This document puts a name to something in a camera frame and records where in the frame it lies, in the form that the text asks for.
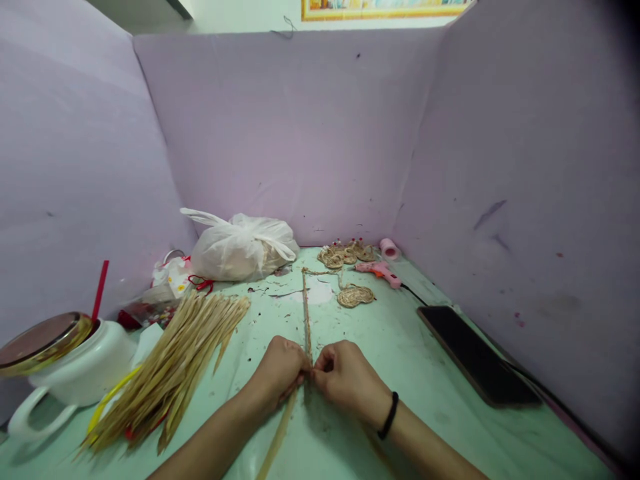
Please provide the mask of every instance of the gold lid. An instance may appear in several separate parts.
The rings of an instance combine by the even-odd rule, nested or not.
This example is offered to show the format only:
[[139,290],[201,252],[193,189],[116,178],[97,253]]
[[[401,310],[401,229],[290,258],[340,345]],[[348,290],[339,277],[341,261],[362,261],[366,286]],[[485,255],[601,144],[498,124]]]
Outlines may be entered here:
[[64,357],[91,334],[84,313],[69,312],[44,320],[0,349],[0,376],[31,375]]

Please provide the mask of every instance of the red straw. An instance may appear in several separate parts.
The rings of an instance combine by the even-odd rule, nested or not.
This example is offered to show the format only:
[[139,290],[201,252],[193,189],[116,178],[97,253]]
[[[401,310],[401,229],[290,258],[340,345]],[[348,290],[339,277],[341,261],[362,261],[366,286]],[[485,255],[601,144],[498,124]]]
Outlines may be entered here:
[[102,292],[105,289],[105,281],[107,280],[107,270],[109,269],[109,260],[105,260],[102,264],[102,272],[100,273],[100,283],[98,283],[98,291],[95,293],[95,302],[93,303],[93,315],[91,320],[95,323],[98,320],[98,312],[100,311],[100,302],[102,302]]

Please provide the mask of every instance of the dried straw bundle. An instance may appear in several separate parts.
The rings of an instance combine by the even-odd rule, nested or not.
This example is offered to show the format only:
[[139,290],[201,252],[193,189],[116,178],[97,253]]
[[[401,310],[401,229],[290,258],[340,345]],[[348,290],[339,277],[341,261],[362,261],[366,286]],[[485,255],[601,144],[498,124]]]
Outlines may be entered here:
[[166,418],[158,440],[160,454],[173,438],[215,348],[222,343],[214,372],[249,306],[246,297],[187,294],[122,396],[85,438],[82,450],[101,452],[127,431],[133,450]]

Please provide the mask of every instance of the pink glue gun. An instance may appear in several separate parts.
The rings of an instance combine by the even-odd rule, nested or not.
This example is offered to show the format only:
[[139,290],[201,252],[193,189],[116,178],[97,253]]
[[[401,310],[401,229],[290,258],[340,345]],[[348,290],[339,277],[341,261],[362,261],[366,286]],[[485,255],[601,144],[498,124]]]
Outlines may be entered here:
[[393,289],[398,289],[402,285],[400,279],[389,271],[389,264],[387,262],[358,263],[354,269],[359,272],[372,272],[376,278],[384,277]]

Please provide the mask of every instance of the white jar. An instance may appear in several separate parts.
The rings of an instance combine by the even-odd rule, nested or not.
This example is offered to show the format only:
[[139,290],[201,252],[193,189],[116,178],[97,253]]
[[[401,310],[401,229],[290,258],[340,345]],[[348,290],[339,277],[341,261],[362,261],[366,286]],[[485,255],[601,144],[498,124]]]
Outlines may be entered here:
[[[62,427],[78,407],[99,402],[131,368],[135,352],[124,328],[101,321],[90,338],[48,367],[28,377],[36,389],[22,402],[9,422],[9,434],[22,441],[44,439]],[[42,430],[29,426],[29,415],[47,393],[67,405]]]

